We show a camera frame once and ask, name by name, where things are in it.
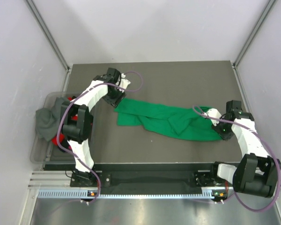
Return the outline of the left aluminium corner post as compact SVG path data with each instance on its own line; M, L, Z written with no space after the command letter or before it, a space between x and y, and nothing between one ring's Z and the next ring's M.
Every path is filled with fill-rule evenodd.
M66 62L63 54L61 53L57 43L55 42L55 40L53 38L53 35L51 34L48 26L46 25L46 22L44 21L42 15L40 14L37 6L34 3L34 1L33 0L24 0L24 2L27 5L28 9L30 10L31 14L33 15L34 19L36 20L37 24L39 25L42 33L44 34L49 45L51 46L52 50L56 54L61 65L68 72L70 70L70 66Z

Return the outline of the aluminium frame rail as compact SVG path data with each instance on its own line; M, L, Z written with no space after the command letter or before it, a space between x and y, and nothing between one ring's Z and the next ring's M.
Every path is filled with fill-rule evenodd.
M65 171L34 171L29 180L28 188L68 188L71 172Z

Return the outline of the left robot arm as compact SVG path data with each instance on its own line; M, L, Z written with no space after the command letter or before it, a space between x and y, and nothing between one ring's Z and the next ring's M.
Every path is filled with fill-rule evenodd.
M80 178L87 186L95 184L97 175L91 171L94 160L89 150L94 120L91 110L100 99L104 99L114 108L117 107L125 98L125 89L130 83L125 74L115 68L108 68L106 74L96 76L78 97L61 104L57 138L60 134L64 136L74 156L73 179Z

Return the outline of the grey t shirt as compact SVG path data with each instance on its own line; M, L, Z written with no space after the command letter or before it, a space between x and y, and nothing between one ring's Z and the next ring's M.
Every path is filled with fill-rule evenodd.
M57 134L60 124L61 105L69 102L66 97L56 98L52 108L41 108L36 111L36 132L40 139L51 141Z

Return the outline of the green t shirt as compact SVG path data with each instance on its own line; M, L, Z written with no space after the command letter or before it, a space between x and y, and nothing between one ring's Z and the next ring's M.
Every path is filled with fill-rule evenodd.
M125 98L115 108L119 126L143 126L147 131L188 141L219 141L212 122L192 108L154 104Z

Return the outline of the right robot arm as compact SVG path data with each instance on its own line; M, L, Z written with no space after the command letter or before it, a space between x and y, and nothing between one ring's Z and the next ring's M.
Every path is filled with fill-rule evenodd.
M268 154L260 139L255 135L255 120L250 112L242 110L240 101L226 103L226 113L220 114L217 109L209 109L212 129L227 141L237 138L242 160L238 166L215 162L209 174L212 184L218 186L224 181L232 184L235 192L272 197L276 189L278 175L274 159Z

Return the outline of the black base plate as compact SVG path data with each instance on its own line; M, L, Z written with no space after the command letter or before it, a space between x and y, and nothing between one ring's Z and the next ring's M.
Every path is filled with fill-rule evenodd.
M207 187L211 185L223 186L229 183L224 179L217 178L209 171L192 170L153 170L153 171L95 171L94 173L82 174L74 171L72 174L72 187L116 187L121 184L181 184L187 187Z

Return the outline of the aluminium corner post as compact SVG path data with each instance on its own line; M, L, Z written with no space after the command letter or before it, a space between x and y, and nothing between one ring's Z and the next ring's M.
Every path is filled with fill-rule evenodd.
M241 48L239 54L237 55L237 58L232 63L232 67L234 69L237 69L237 67L240 65L242 59L244 58L245 54L249 50L254 39L258 35L258 32L260 31L261 27L265 23L266 19L268 18L269 14L271 13L272 9L274 8L274 6L277 2L278 2L277 0L268 0L267 1L265 7L263 8L260 16L257 19L255 25L253 26L253 29L251 30L248 38L246 39L243 47Z
M53 35L51 34L48 26L46 25L46 22L44 21L42 15L40 14L37 6L34 3L34 1L33 0L24 0L24 2L27 5L28 9L30 10L31 14L33 15L34 19L36 20L37 24L39 25L42 33L44 34L49 45L51 46L52 50L56 54L61 65L68 72L70 70L70 66L66 62L63 54L61 53L57 43L55 42L55 40L53 38Z

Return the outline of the right aluminium corner post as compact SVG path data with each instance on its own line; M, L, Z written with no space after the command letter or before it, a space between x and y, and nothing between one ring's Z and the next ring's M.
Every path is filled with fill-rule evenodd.
M260 16L257 19L255 25L253 26L253 29L251 30L248 38L246 39L243 47L241 48L239 54L237 55L237 58L232 63L232 67L234 69L237 69L237 67L240 65L242 59L244 58L245 54L249 50L254 39L258 35L258 32L260 31L261 27L265 23L266 19L268 18L269 14L271 13L272 9L274 8L274 6L277 2L278 2L277 0L268 0L267 1L265 7L263 8Z

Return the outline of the clear plastic bin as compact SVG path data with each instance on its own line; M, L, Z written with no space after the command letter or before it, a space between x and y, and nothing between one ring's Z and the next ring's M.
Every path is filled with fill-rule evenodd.
M51 109L54 106L56 98L69 98L73 96L79 96L79 92L52 92L45 98L43 108ZM38 135L35 136L33 142L30 161L37 165L75 164L73 155L60 151L51 141L48 142L44 138L40 139Z

